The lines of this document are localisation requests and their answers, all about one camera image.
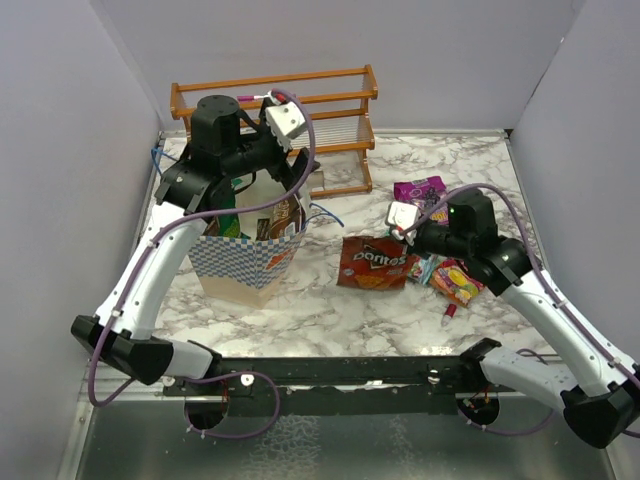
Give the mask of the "orange Fox's fruit candy bag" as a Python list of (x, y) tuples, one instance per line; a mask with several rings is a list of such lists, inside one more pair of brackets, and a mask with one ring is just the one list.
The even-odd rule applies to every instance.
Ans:
[(469, 277), (454, 259), (445, 259), (434, 269), (429, 283), (452, 303), (467, 308), (485, 286)]

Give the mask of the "blue checkered paper bag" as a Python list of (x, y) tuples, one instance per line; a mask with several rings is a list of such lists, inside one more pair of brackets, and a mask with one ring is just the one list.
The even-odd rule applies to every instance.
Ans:
[(262, 308), (275, 291), (293, 260), (312, 219), (338, 217), (309, 200), (306, 190), (300, 199), (306, 223), (295, 236), (258, 241), (256, 224), (273, 210), (239, 215), (241, 231), (248, 239), (200, 236), (188, 251), (188, 259), (204, 293), (215, 299)]

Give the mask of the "red Doritos chips bag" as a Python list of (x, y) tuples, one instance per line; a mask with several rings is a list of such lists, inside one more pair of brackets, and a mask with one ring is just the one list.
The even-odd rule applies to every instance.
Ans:
[(408, 246), (391, 236), (342, 239), (337, 285), (364, 290), (402, 290), (418, 260)]

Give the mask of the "brown kettle chips bag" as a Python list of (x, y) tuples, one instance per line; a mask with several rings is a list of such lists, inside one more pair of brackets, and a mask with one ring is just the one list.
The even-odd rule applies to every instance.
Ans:
[(293, 195), (273, 207), (268, 218), (259, 218), (256, 224), (258, 241), (295, 236), (306, 223), (306, 210), (301, 200)]

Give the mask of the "pink marker pen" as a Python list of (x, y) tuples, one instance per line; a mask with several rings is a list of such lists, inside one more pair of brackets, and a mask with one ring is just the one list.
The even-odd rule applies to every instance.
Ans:
[(250, 102), (261, 102), (265, 97), (265, 95), (239, 95), (236, 97), (236, 100), (240, 103), (250, 103)]

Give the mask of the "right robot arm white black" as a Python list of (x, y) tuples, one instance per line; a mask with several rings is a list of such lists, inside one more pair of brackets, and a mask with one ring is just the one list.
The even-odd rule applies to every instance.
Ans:
[(602, 449), (639, 418), (639, 363), (607, 339), (553, 282), (528, 238), (499, 234), (485, 184), (460, 187), (440, 200), (448, 222), (404, 207), (400, 238), (418, 253), (459, 260), (467, 274), (520, 313), (563, 360), (526, 358), (484, 339), (464, 352), (461, 383), (481, 391), (500, 385), (561, 413), (588, 445)]

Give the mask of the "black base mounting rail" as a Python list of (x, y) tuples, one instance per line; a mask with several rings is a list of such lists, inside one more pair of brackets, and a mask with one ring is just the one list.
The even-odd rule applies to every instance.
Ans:
[(179, 379), (167, 397), (204, 406), (223, 399), (233, 416), (269, 416), (280, 396), (281, 415), (454, 415), (457, 398), (489, 387), (472, 347), (461, 355), (373, 357), (221, 357), (215, 376), (198, 383)]

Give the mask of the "purple snack packet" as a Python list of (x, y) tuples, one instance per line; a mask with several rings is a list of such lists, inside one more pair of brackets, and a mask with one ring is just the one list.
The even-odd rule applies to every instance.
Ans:
[(394, 199), (416, 206), (421, 214), (429, 211), (446, 193), (447, 187), (440, 176), (395, 182), (393, 186)]

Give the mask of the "wooden two-tier shelf rack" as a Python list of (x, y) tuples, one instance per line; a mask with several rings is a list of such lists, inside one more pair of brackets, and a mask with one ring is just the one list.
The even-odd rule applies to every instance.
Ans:
[[(195, 102), (206, 95), (261, 95), (273, 87), (298, 96), (309, 111), (316, 135), (316, 158), (325, 188), (311, 191), (315, 200), (369, 193), (373, 181), (368, 153), (375, 148), (370, 103), (378, 98), (378, 82), (370, 64), (318, 72), (259, 76), (235, 80), (171, 84), (169, 111), (191, 133)], [(240, 103), (253, 120), (261, 102)]]

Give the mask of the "green Real chips bag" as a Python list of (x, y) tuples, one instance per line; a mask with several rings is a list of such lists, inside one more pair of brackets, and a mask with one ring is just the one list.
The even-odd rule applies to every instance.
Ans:
[(206, 237), (227, 237), (248, 239), (241, 231), (238, 214), (225, 214), (213, 217), (203, 233)]

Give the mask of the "teal Fox's mint candy bag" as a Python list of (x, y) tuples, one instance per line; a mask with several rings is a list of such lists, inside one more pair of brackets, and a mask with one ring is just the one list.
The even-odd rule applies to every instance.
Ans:
[(429, 255), (427, 257), (417, 257), (413, 266), (409, 270), (407, 278), (419, 285), (426, 286), (435, 269), (445, 260), (439, 255)]

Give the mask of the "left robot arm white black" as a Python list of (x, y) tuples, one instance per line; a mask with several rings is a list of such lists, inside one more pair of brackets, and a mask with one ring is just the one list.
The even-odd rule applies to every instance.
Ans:
[[(154, 337), (159, 308), (183, 259), (212, 220), (261, 211), (295, 196), (311, 173), (316, 138), (309, 112), (295, 95), (274, 89), (262, 99), (259, 121), (239, 101), (209, 95), (191, 115), (180, 159), (161, 176), (149, 225), (108, 298), (92, 315), (79, 315), (72, 336), (90, 353), (90, 374), (104, 362), (130, 380), (151, 385), (183, 377), (206, 395), (220, 385), (213, 351), (192, 342)], [(283, 193), (251, 207), (231, 207), (233, 180), (265, 171)]]

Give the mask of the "small red lip balm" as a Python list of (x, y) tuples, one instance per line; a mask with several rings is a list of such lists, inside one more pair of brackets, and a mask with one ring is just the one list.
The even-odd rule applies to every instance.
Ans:
[(445, 312), (444, 312), (444, 314), (442, 316), (442, 320), (441, 320), (441, 326), (442, 327), (446, 327), (446, 326), (449, 325), (449, 323), (451, 322), (451, 320), (453, 319), (453, 317), (454, 317), (454, 315), (456, 313), (456, 310), (457, 310), (457, 305), (456, 304), (450, 303), (447, 306), (447, 308), (446, 308), (446, 310), (445, 310)]

